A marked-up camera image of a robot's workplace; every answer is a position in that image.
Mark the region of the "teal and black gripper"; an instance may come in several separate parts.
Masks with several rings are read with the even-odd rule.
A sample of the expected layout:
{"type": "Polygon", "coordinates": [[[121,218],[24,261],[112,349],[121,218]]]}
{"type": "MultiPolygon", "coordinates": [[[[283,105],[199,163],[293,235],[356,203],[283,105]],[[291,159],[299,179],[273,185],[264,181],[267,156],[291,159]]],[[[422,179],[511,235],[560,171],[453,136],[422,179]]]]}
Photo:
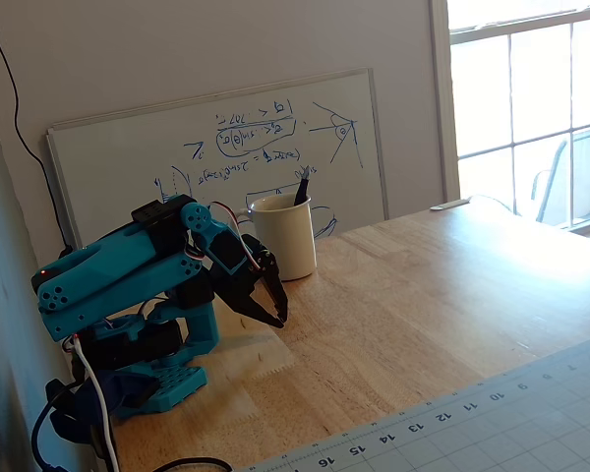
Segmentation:
{"type": "Polygon", "coordinates": [[[265,325],[284,327],[288,317],[288,298],[273,252],[260,241],[252,242],[255,272],[273,301],[275,315],[252,297],[257,282],[253,277],[254,267],[245,243],[235,231],[211,218],[197,219],[195,244],[212,262],[209,275],[214,292],[232,311],[265,325]]]}

